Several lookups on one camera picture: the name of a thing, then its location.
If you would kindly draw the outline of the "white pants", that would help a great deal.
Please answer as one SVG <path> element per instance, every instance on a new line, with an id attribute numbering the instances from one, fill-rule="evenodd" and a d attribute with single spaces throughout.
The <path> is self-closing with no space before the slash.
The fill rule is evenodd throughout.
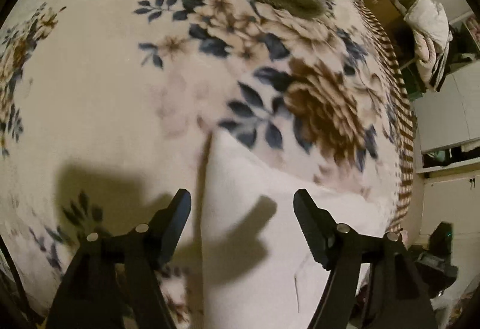
<path id="1" fill-rule="evenodd" d="M 300 188 L 361 234 L 386 229 L 386 212 L 362 196 L 273 169 L 227 131 L 215 133 L 201 220 L 206 328 L 307 327 L 328 273 L 313 260 L 295 217 Z"/>

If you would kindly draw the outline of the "floral fleece bed blanket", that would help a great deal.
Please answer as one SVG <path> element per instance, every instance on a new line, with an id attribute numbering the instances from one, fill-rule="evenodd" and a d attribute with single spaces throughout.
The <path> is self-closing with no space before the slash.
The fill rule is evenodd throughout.
<path id="1" fill-rule="evenodd" d="M 18 0 L 1 25 L 1 236 L 43 327 L 109 328 L 57 297 L 90 234 L 121 236 L 180 188 L 192 210 L 156 272 L 179 328 L 203 324 L 212 138 L 381 207 L 412 197 L 413 115 L 362 0 L 297 18 L 254 0 Z"/>

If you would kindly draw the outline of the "white wardrobe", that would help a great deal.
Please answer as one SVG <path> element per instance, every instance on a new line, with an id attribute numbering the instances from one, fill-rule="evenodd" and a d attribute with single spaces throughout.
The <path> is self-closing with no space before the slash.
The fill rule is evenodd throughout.
<path id="1" fill-rule="evenodd" d="M 450 222 L 461 236 L 479 233 L 479 57 L 448 74 L 440 92 L 412 103 L 415 172 L 423 181 L 419 234 Z"/>

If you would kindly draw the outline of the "brown cardboard box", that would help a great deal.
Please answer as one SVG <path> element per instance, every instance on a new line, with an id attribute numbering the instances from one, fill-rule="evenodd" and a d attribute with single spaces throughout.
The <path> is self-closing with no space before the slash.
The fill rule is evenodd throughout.
<path id="1" fill-rule="evenodd" d="M 377 18 L 385 33 L 390 38 L 391 44 L 398 55 L 403 54 L 401 34 L 408 26 L 404 16 L 395 7 L 391 0 L 363 0 L 365 6 Z"/>

